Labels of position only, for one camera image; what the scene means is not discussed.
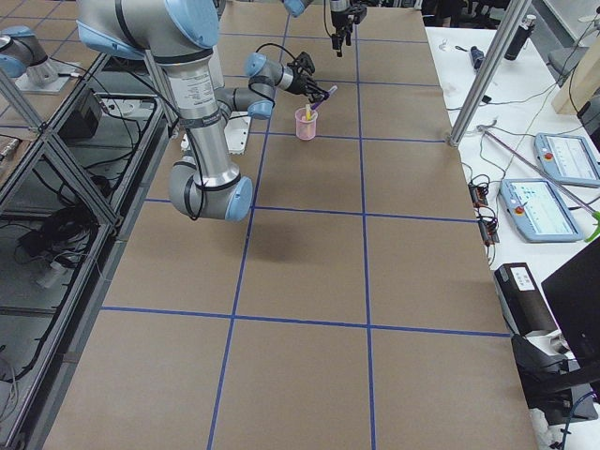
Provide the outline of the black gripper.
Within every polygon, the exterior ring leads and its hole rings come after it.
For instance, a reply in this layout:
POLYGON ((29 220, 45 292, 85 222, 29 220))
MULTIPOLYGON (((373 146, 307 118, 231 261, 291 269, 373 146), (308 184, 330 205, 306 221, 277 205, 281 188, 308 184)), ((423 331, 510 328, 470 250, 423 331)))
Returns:
POLYGON ((300 69, 292 70, 292 81, 288 86, 289 93, 304 95, 310 104, 315 104, 323 100, 326 91, 312 80, 310 73, 300 69))
POLYGON ((329 8, 336 28, 330 35, 332 48, 337 50, 337 57, 342 57, 343 48, 352 45, 352 25, 359 24, 367 16, 367 6, 361 1, 331 0, 329 8))

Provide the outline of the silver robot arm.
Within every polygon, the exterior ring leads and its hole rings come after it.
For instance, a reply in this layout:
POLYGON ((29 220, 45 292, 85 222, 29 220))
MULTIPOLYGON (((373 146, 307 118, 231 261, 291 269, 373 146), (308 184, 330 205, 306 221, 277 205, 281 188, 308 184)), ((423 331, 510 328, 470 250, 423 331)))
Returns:
POLYGON ((192 219, 243 219, 252 204, 250 178, 231 160, 225 127, 232 113, 265 120, 277 89, 310 102, 329 98, 312 78, 315 67, 301 52, 282 65, 254 52, 245 63, 246 89, 215 87, 210 60, 219 38, 211 1, 81 1, 80 40, 100 53, 142 60, 147 54, 166 75, 173 109, 189 151, 172 166, 169 196, 192 219))
MULTIPOLYGON (((312 4, 306 0, 283 0, 282 5, 294 18, 300 17, 312 4)), ((352 33, 356 25, 368 14, 365 1, 324 1, 323 24, 336 56, 343 56, 343 46, 352 45, 352 33)))

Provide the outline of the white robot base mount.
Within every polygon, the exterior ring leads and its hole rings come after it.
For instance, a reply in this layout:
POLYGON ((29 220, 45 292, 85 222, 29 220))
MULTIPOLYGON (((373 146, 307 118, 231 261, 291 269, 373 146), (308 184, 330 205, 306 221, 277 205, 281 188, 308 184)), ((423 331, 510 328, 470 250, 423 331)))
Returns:
POLYGON ((182 154, 191 155, 192 144, 194 144, 204 155, 208 156, 218 156, 224 149, 226 149, 229 154, 243 154, 246 149, 251 123, 251 118, 247 114, 236 115, 234 112, 234 115, 231 115, 229 112, 216 111, 207 114, 204 117, 194 119, 185 118, 181 121, 184 129, 209 127, 216 122, 222 122, 224 124, 223 139, 225 142, 222 142, 220 138, 198 139, 194 134, 185 133, 180 144, 182 154))

